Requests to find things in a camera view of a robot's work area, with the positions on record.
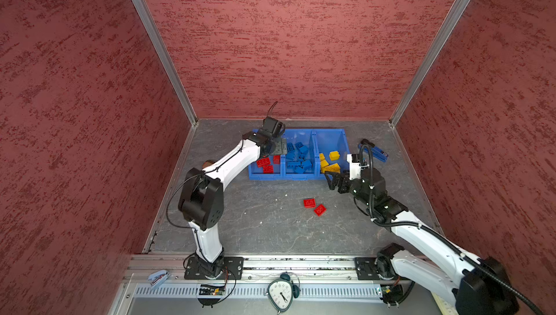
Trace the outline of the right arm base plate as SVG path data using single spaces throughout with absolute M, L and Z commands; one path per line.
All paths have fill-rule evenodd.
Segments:
M 357 278 L 360 281 L 373 281 L 393 285 L 396 281 L 410 283 L 408 278 L 399 276 L 394 270 L 393 262 L 387 257 L 354 258 Z

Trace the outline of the blue legos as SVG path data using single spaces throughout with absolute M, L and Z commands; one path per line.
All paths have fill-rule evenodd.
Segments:
M 287 142 L 285 170 L 287 174 L 310 174 L 314 171 L 314 158 L 308 144 Z

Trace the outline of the yellow legos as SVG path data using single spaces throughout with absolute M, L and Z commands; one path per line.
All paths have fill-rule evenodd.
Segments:
M 330 151 L 326 156 L 324 153 L 319 154 L 320 161 L 320 173 L 324 174 L 326 172 L 330 173 L 340 173 L 341 167 L 338 161 L 340 160 L 339 151 Z

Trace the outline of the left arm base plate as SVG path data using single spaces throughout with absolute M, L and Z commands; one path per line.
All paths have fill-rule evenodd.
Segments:
M 185 280 L 240 280 L 243 274 L 243 257 L 219 257 L 215 262 L 208 263 L 201 257 L 194 256 L 185 263 Z

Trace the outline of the blue three-compartment bin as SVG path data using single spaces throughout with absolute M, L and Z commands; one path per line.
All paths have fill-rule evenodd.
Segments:
M 326 172 L 349 171 L 350 154 L 343 129 L 288 129 L 282 154 L 248 166 L 250 180 L 324 180 Z

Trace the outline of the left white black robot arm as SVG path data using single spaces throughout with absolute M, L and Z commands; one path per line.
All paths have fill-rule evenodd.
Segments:
M 224 191 L 250 164 L 273 156 L 282 144 L 285 124 L 272 117 L 257 131 L 242 135 L 238 145 L 214 164 L 192 168 L 180 188 L 178 209 L 195 238 L 194 257 L 201 274 L 216 279 L 224 269 L 218 222 L 224 213 Z

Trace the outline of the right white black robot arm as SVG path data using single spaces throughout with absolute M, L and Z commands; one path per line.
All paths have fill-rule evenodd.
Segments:
M 407 206 L 392 198 L 378 170 L 371 177 L 326 172 L 330 189 L 349 193 L 364 204 L 372 223 L 418 249 L 422 260 L 398 244 L 376 255 L 384 280 L 404 277 L 439 296 L 459 314 L 516 314 L 520 307 L 505 268 L 496 259 L 482 259 L 425 225 Z

